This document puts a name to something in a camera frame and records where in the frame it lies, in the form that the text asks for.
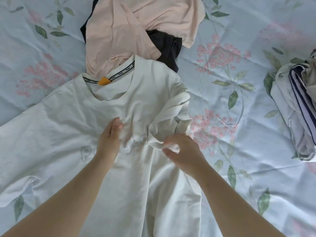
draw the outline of white t-shirt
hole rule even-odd
[[[106,77],[113,82],[100,86],[80,74],[0,127],[0,206],[28,185],[36,206],[46,201],[93,158],[119,116],[122,146],[80,235],[199,236],[200,187],[161,151],[191,123],[180,77],[137,55]]]

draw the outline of orange clothing label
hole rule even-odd
[[[109,79],[106,79],[104,76],[101,78],[101,80],[98,82],[98,85],[105,86],[107,84],[111,83]]]

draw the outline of floral bed sheet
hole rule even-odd
[[[0,124],[85,71],[80,27],[93,0],[0,0]],[[286,236],[316,236],[316,164],[298,160],[270,90],[316,48],[315,0],[203,0],[178,74],[191,136],[208,162]],[[0,208],[0,234],[34,208],[31,189]],[[202,198],[202,237],[222,236]]]

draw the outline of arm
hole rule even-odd
[[[117,156],[122,126],[119,118],[113,119],[100,136],[94,158],[60,191],[2,237],[78,236]]]
[[[164,142],[165,145],[170,143],[179,145],[179,154],[168,148],[162,151],[176,166],[199,183],[224,237],[285,237],[208,164],[198,144],[191,137],[172,135]]]

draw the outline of hand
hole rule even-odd
[[[196,179],[204,167],[209,164],[200,151],[197,143],[188,135],[174,134],[169,136],[164,141],[164,146],[168,144],[177,144],[180,147],[179,154],[171,151],[168,148],[163,148],[165,155],[173,161],[186,174]]]
[[[121,141],[119,134],[123,127],[119,117],[114,118],[101,134],[97,146],[96,157],[104,158],[109,168],[112,167],[119,152]]]

